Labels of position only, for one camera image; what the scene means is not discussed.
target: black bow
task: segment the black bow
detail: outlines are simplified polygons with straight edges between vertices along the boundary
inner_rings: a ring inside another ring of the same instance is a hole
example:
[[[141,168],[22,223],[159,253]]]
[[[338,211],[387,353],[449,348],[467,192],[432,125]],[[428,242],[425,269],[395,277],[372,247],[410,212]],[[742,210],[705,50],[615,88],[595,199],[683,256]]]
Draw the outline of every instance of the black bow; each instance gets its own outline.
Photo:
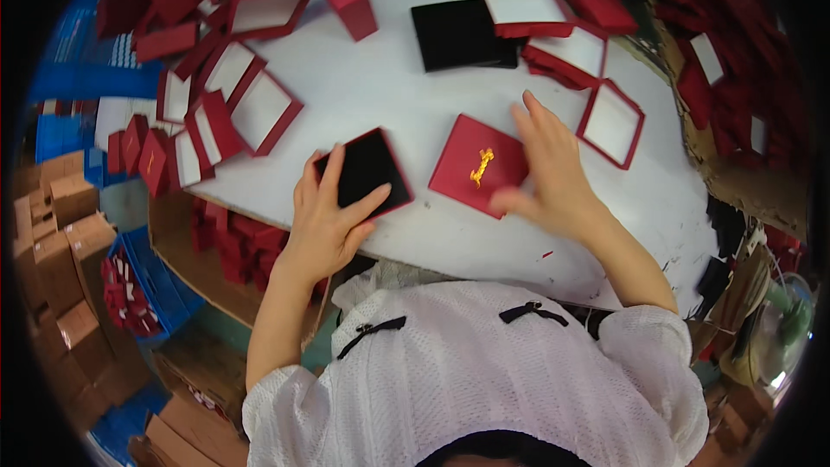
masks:
[[[348,351],[351,350],[352,348],[354,348],[354,346],[357,343],[359,343],[360,340],[363,339],[365,336],[368,336],[368,334],[376,333],[376,332],[379,332],[381,330],[400,330],[401,328],[403,328],[403,325],[406,322],[407,322],[407,317],[406,316],[400,316],[400,317],[396,317],[395,319],[390,319],[389,321],[385,321],[383,323],[380,323],[380,324],[377,324],[377,325],[374,325],[374,326],[371,325],[371,324],[368,324],[368,323],[365,324],[365,325],[360,325],[356,329],[357,332],[360,332],[358,334],[358,337],[355,337],[354,339],[349,341],[348,344],[345,347],[343,347],[343,351],[340,352],[340,355],[337,356],[337,360],[339,361],[340,359],[346,357],[346,354],[348,353]]]
[[[513,323],[519,317],[524,316],[527,313],[536,313],[539,316],[544,317],[545,319],[553,319],[563,327],[568,326],[568,321],[560,316],[559,314],[554,314],[547,310],[543,310],[540,307],[542,303],[540,301],[529,301],[526,304],[522,305],[521,307],[511,308],[510,310],[505,310],[499,314],[501,320],[505,323]]]

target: woman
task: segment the woman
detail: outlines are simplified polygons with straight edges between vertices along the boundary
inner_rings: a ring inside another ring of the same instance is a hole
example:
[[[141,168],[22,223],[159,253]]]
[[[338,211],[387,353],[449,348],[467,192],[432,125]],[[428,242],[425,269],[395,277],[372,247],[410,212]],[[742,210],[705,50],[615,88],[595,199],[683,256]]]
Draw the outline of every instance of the woman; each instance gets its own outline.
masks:
[[[574,134],[530,92],[523,99],[527,111],[511,112],[536,195],[503,190],[492,206],[582,244],[625,308],[595,342],[524,288],[381,289],[335,331],[337,358],[318,379],[299,366],[311,289],[352,259],[389,186],[341,210],[343,148],[319,184],[315,154],[248,347],[249,465],[652,467],[686,465],[700,451],[706,405],[666,278],[591,191]]]

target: workbench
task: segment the workbench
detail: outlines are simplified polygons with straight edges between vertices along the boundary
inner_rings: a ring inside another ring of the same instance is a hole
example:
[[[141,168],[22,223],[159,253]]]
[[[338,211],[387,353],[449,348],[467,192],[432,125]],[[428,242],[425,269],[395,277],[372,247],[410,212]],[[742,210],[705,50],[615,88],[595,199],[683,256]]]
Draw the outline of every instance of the workbench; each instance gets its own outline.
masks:
[[[524,285],[554,299],[620,305],[596,260],[578,244],[551,237],[514,216],[498,221],[427,188],[461,112],[516,136],[509,114],[530,89],[572,131],[589,95],[516,69],[460,68],[425,74],[409,9],[448,0],[371,0],[379,31],[359,43],[325,0],[311,0],[285,38],[250,43],[306,107],[268,157],[237,156],[192,192],[236,211],[290,227],[292,192],[306,159],[378,126],[386,127],[415,202],[376,221],[365,254],[458,278]],[[695,285],[717,253],[706,218],[707,193],[687,161],[671,88],[612,42],[606,75],[646,113],[628,171],[580,143],[599,198],[663,267],[680,315],[700,301]],[[532,191],[527,181],[523,187]]]

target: hand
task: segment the hand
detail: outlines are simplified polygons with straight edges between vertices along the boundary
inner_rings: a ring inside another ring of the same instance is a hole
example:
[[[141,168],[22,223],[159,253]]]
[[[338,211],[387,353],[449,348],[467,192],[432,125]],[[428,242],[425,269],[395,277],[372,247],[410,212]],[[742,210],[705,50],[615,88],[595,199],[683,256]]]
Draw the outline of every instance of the hand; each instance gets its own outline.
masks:
[[[527,111],[514,103],[511,114],[524,141],[536,192],[531,197],[518,188],[502,189],[493,194],[491,208],[584,243],[607,208],[585,178],[576,136],[530,91],[524,91],[522,99]]]
[[[392,190],[389,184],[378,186],[360,201],[340,209],[337,184],[344,155],[343,146],[335,145],[318,184],[314,161],[321,155],[315,151],[306,161],[303,177],[294,188],[291,236],[276,260],[274,270],[282,269],[285,272],[283,278],[296,280],[308,289],[351,261],[360,244],[375,229],[371,222],[364,222],[366,217]]]

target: shirt sleeve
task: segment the shirt sleeve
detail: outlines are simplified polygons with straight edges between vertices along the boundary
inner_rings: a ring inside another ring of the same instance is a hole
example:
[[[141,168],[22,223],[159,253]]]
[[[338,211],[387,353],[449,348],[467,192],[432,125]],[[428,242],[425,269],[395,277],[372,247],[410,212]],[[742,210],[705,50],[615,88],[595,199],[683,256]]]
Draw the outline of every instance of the shirt sleeve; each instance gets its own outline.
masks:
[[[300,366],[272,371],[243,404],[248,467],[318,463],[330,414],[328,369],[319,379]]]
[[[709,418],[689,368],[691,337],[683,320],[659,307],[624,308],[600,323],[599,348],[666,421],[679,464],[691,462],[706,441]]]

